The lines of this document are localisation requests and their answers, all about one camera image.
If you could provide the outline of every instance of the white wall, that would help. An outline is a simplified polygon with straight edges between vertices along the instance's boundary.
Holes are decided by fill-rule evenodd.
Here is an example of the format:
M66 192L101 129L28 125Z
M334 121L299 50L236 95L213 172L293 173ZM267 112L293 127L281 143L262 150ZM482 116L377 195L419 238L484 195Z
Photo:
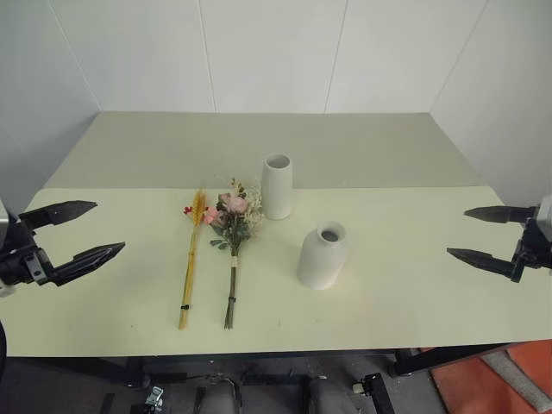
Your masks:
M552 192L552 2L491 0L431 110L509 204Z
M492 24L483 10L486 0L0 0L0 168L28 166L25 190L2 177L0 193L25 205L99 110L429 112L440 96L432 114L502 195L504 180L468 150L489 152L496 134L447 116L469 106L455 85Z

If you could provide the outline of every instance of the white vase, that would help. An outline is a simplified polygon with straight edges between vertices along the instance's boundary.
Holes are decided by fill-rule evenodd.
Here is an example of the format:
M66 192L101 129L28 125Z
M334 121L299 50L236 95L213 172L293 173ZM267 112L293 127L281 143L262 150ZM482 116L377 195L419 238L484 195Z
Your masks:
M292 160L287 155L273 154L264 159L262 181L262 212L266 218L280 220L292 213Z
M336 222L320 223L303 241L298 277L312 289L328 289L347 259L345 229Z

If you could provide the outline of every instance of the bundle of stems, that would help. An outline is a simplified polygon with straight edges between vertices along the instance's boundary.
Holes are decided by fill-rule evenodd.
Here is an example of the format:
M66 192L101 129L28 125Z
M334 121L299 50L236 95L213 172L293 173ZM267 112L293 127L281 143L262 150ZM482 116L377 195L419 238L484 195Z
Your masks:
M193 232L191 233L190 250L188 251L188 268L186 270L186 280L184 284L184 293L182 294L182 305L180 306L179 329L184 329L188 324L188 311L190 310L191 288L193 286L193 272L196 263L196 249L198 246L198 233L205 212L205 193L198 190L193 198L191 207L191 219L193 221Z

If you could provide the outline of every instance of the table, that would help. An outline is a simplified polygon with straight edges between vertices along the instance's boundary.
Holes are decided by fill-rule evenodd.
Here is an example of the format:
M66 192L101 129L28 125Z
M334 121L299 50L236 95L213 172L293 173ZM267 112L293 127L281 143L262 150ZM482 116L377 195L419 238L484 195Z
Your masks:
M446 247L473 248L509 258L521 229L515 223L497 225L463 216L464 210L499 204L499 200L490 188L477 185L480 182L454 147L436 135L433 140L424 134L415 142L426 150L440 148L437 158L447 160L451 169L427 151L405 154L417 146L395 137L390 141L392 148L382 150L385 157L379 165L388 166L382 167L388 172L393 170L389 164L394 160L410 155L411 161L408 168L394 164L394 175L381 174L381 181L393 188L298 189L289 218L265 221L258 239L249 242L241 254L235 328L231 331L223 329L229 257L209 245L214 235L204 229L189 327L179 331L191 233L191 224L181 209L191 202L195 189L134 188L142 179L152 187L176 185L178 177L189 184L194 181L188 174L201 168L204 158L194 159L192 155L202 154L198 148L204 141L184 138L184 144L169 145L184 122L180 117L171 120L173 116L100 116L47 188L35 196L30 208L71 199L99 204L78 220L39 230L36 239L54 264L96 245L125 241L127 247L115 260L81 280L61 288L20 286L16 295L3 299L0 314L10 355L347 352L476 344L488 347L489 343L552 336L552 278L545 270L527 269L522 282L513 284L446 253ZM164 124L160 119L172 125L165 128L162 145L159 140L147 140L153 129ZM305 129L305 122L299 120L297 128ZM398 120L387 126L388 131L395 130L390 126L394 122ZM313 125L317 126L310 134L329 128L318 122ZM125 134L125 128L134 134ZM337 153L363 154L370 142L383 145L380 135L373 140L371 135L365 137L365 143L355 131L341 138L340 143L347 146L339 147ZM361 151L350 147L355 141L363 146ZM271 145L276 147L265 144L252 152L260 154L268 152ZM333 177L330 182L336 187L336 176L344 177L342 182L351 186L362 184L358 177L363 172L368 181L376 180L373 175L377 171L358 155L351 155L351 166L342 173L339 168L327 168L331 152L315 153L324 159L317 164L317 157L306 151L305 145L304 141L286 141L284 147L293 159L303 159L326 177ZM186 163L182 165L174 155L178 146L183 151L188 148L183 152ZM208 147L218 157L217 162L223 163L222 154L232 145L227 142L217 147L211 142ZM171 162L164 165L162 160ZM256 161L243 161L238 169L252 172L260 164ZM217 163L206 164L205 171L216 177L213 168ZM222 170L231 164L223 163ZM301 171L301 164L296 164ZM415 165L419 170L411 169ZM299 174L298 181L313 187L323 184L316 174L308 173ZM217 190L208 193L212 200ZM350 259L336 285L317 292L302 286L294 269L304 236L324 220L336 220L346 228Z

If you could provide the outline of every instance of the floor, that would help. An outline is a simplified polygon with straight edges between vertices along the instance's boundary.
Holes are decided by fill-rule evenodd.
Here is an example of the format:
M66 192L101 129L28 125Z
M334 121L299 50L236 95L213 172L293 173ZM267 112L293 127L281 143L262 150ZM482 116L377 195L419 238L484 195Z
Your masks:
M326 375L343 390L369 373L381 372L397 414L445 414L433 379L427 373L391 379L384 374L389 360L386 356L308 357L285 359L233 359L221 361L172 362L170 365L151 363L149 372L186 372L190 376L225 373L239 380L243 373ZM192 414L198 386L207 386L204 379L184 384L163 386L163 413ZM8 360L0 383L0 412L9 414L105 414L101 412L106 393L114 393L110 414L128 414L132 404L142 403L145 392L104 383L73 373L57 372ZM298 386L244 386L241 388L244 414L297 414L300 407ZM372 401L351 395L359 412L375 413Z

